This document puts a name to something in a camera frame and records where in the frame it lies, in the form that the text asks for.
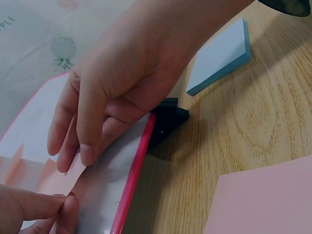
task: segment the finger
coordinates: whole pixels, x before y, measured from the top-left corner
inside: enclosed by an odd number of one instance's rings
[[[107,97],[93,79],[82,79],[78,104],[77,135],[81,161],[93,164],[98,156]]]
[[[11,189],[10,193],[21,208],[23,220],[51,218],[59,212],[65,200],[64,195],[49,196],[21,189]]]
[[[64,142],[69,125],[78,109],[79,77],[72,72],[65,84],[55,108],[48,134],[48,153],[56,155]]]
[[[77,115],[74,115],[63,146],[58,154],[57,168],[61,173],[69,170],[73,162],[74,156],[79,148],[79,140],[76,132]]]
[[[78,223],[79,200],[69,195],[53,225],[51,232],[60,234],[73,234]]]
[[[49,219],[37,220],[30,227],[21,230],[19,234],[49,234],[55,220],[56,216]]]
[[[114,117],[107,118],[102,127],[100,153],[103,152],[107,146],[123,134],[130,126],[130,123],[120,121]]]

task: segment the pineapple print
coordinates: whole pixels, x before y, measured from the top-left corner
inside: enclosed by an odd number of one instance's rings
[[[68,37],[53,39],[51,51],[57,57],[54,60],[55,70],[68,70],[73,67],[70,61],[76,55],[76,45],[73,39]]]

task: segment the blue sticky note pad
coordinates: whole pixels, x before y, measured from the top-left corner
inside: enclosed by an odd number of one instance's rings
[[[186,92],[194,96],[252,57],[248,26],[243,18],[202,47],[195,59]]]

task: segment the wood grain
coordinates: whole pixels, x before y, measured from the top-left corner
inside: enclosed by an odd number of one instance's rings
[[[312,17],[254,2],[252,60],[195,97],[190,120],[146,157],[126,234],[201,234],[219,175],[312,154]]]

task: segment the folded paper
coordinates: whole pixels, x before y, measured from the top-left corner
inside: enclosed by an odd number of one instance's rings
[[[307,234],[312,156],[221,175],[205,234]]]
[[[80,154],[73,160],[68,172],[61,173],[57,170],[56,162],[48,159],[39,177],[37,193],[68,195],[86,167],[81,163]]]
[[[7,169],[7,171],[5,172],[5,175],[4,175],[4,180],[3,180],[4,184],[8,185],[11,177],[14,175],[15,170],[16,170],[16,168],[17,168],[18,164],[20,163],[21,158],[23,156],[23,149],[24,149],[24,144],[22,144],[19,147],[19,149],[16,151],[16,153],[12,157],[9,168]]]

